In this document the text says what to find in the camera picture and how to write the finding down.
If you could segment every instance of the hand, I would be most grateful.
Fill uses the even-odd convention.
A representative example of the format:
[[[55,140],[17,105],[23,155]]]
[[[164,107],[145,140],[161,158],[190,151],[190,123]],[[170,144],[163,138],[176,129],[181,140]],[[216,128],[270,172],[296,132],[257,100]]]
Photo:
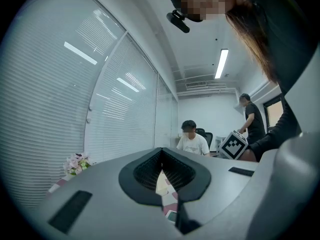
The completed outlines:
[[[240,133],[240,134],[243,134],[245,132],[245,130],[239,129],[237,132]]]
[[[249,162],[257,161],[255,153],[251,149],[247,149],[246,151],[244,151],[238,160]]]

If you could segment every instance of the black cap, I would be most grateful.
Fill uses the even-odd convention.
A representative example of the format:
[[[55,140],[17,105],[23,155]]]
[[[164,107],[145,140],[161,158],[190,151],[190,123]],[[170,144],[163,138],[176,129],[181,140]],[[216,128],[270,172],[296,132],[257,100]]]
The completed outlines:
[[[171,0],[174,8],[176,8],[177,11],[179,11],[180,13],[182,13],[182,15],[185,17],[185,18],[188,18],[189,20],[193,21],[193,22],[202,22],[201,19],[195,19],[195,18],[192,18],[190,16],[188,16],[186,13],[183,12],[183,9],[182,9],[182,6],[181,6],[181,0]]]

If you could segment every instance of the ceiling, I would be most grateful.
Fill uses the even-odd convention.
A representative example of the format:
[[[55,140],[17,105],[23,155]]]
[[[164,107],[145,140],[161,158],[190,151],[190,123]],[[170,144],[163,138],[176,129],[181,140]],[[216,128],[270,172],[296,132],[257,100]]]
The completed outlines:
[[[174,7],[170,0],[132,0],[144,14],[171,65],[177,92],[186,91],[185,83],[224,82],[237,87],[238,75],[256,64],[240,43],[225,15],[201,23],[188,19],[190,33],[183,33],[167,20]],[[229,49],[222,76],[215,79],[221,49]]]

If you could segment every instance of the dark window frame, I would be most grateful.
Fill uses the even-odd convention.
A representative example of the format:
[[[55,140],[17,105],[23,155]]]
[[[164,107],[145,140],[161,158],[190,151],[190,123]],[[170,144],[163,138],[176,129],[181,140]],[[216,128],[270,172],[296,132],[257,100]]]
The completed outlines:
[[[267,108],[272,106],[273,104],[276,104],[277,102],[282,103],[282,108],[285,109],[285,97],[283,94],[279,94],[278,96],[270,99],[266,103],[263,103],[263,109],[264,109],[264,114],[265,114],[265,121],[266,121],[266,132],[269,133],[272,131],[274,126],[269,125],[269,115],[268,115],[268,110]]]

